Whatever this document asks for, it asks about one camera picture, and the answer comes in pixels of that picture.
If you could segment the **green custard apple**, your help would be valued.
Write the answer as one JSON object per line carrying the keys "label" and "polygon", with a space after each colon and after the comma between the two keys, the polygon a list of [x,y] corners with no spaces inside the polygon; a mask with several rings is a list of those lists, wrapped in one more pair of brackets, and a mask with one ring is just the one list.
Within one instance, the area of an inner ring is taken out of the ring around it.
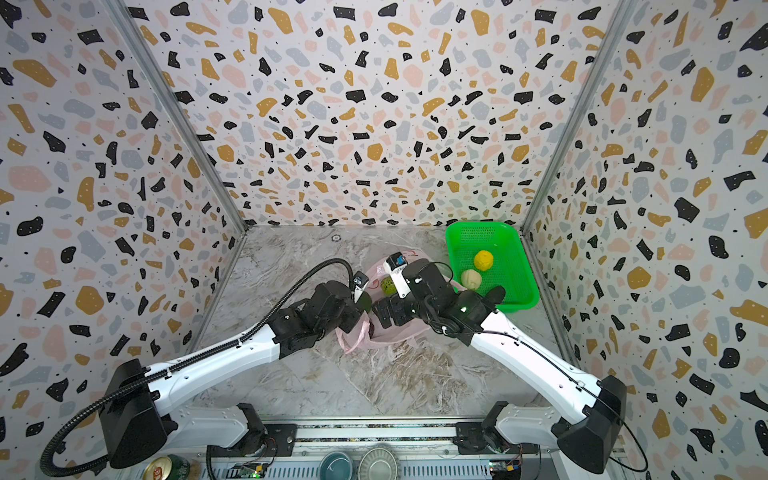
{"label": "green custard apple", "polygon": [[380,289],[384,296],[397,294],[397,288],[390,276],[384,277],[380,282]]}

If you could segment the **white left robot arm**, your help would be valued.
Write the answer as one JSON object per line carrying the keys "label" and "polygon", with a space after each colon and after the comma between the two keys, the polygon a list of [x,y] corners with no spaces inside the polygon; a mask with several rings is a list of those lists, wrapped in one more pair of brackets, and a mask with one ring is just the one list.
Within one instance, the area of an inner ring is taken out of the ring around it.
{"label": "white left robot arm", "polygon": [[251,368],[308,349],[337,329],[350,332],[371,305],[364,288],[327,281],[310,298],[272,312],[256,332],[149,367],[138,361],[120,366],[109,392],[137,380],[147,383],[99,412],[109,466],[132,467],[165,448],[210,447],[222,456],[277,450],[251,404],[206,410],[192,409],[188,401]]}

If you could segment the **yellow lemon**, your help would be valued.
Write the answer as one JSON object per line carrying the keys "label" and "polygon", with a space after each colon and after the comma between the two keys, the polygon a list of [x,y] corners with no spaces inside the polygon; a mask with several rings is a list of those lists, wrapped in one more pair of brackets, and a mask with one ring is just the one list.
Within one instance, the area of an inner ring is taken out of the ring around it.
{"label": "yellow lemon", "polygon": [[494,256],[490,251],[481,250],[473,258],[474,268],[480,272],[490,270],[494,265]]}

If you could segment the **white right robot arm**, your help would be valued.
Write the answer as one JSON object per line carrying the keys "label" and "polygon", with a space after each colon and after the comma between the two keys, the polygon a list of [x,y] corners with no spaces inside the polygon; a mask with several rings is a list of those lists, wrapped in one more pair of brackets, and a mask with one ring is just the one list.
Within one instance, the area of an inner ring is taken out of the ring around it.
{"label": "white right robot arm", "polygon": [[401,253],[383,268],[396,289],[372,311],[384,328],[421,320],[435,333],[459,340],[502,364],[548,401],[546,409],[497,402],[471,434],[459,435],[465,450],[506,453],[521,444],[553,448],[593,474],[605,472],[625,424],[626,385],[598,379],[530,338],[499,310],[503,287],[486,294],[457,290],[427,259],[408,262]]}

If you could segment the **beige pear fruit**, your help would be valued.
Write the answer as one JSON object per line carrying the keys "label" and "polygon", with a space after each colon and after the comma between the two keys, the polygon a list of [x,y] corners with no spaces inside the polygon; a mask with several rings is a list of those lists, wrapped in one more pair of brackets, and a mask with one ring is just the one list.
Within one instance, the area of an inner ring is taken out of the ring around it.
{"label": "beige pear fruit", "polygon": [[482,285],[482,282],[482,275],[474,269],[467,269],[463,271],[460,277],[461,285],[464,288],[473,291],[476,291]]}

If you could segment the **pink plastic bag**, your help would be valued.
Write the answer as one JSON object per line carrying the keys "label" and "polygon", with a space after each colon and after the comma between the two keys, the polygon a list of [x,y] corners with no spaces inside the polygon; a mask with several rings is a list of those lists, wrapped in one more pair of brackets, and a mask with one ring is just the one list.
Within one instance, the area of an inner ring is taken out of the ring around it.
{"label": "pink plastic bag", "polygon": [[[428,258],[424,252],[420,250],[405,250],[401,252],[408,264],[413,263],[419,259],[426,259],[437,264],[440,273],[443,277],[449,281],[450,285],[455,290],[461,291],[463,288],[459,286],[457,282],[452,279],[451,275],[445,276],[441,269],[445,266],[443,262],[435,262]],[[361,297],[363,314],[360,322],[355,326],[350,333],[339,332],[337,337],[339,344],[343,350],[347,353],[351,353],[355,350],[371,350],[376,348],[383,348],[405,342],[414,337],[427,332],[430,328],[426,323],[420,319],[414,319],[404,326],[392,326],[384,328],[379,322],[378,317],[372,312],[372,304],[385,297],[381,289],[381,280],[389,276],[385,270],[385,259],[378,261],[373,267],[371,267],[366,275],[369,278],[369,283],[366,287],[365,293]]]}

